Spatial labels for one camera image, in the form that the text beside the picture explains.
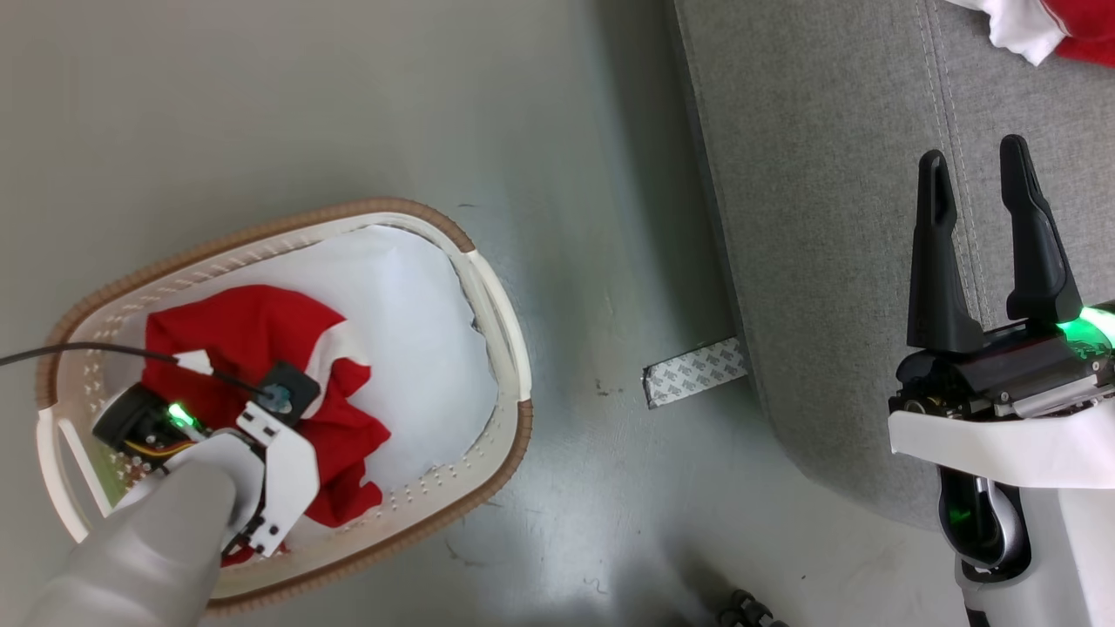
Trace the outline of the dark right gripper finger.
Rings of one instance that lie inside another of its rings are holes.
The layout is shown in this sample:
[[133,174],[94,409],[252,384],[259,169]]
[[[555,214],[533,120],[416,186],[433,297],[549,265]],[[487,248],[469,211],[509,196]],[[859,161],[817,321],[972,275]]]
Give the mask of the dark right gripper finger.
[[1007,135],[999,155],[1001,199],[1014,238],[1014,290],[1006,314],[1011,320],[1072,322],[1082,314],[1083,301],[1029,146],[1022,136]]
[[928,151],[917,166],[917,224],[909,266],[906,346],[928,353],[971,354],[985,346],[983,327],[964,301],[953,231],[956,195],[943,152]]

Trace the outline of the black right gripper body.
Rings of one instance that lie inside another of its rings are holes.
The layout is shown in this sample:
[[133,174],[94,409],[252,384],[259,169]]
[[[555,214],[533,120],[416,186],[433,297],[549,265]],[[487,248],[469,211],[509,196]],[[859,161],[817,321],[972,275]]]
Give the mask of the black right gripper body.
[[1070,415],[1112,399],[1111,301],[1049,326],[1022,321],[987,332],[979,353],[910,354],[889,409],[972,423]]

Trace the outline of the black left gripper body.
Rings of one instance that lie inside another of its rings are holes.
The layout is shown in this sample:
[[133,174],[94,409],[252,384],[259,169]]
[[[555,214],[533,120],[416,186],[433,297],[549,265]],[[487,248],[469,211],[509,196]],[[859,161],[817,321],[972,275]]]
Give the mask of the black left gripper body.
[[182,402],[165,401],[142,382],[108,401],[93,423],[93,436],[148,474],[207,438],[207,427]]

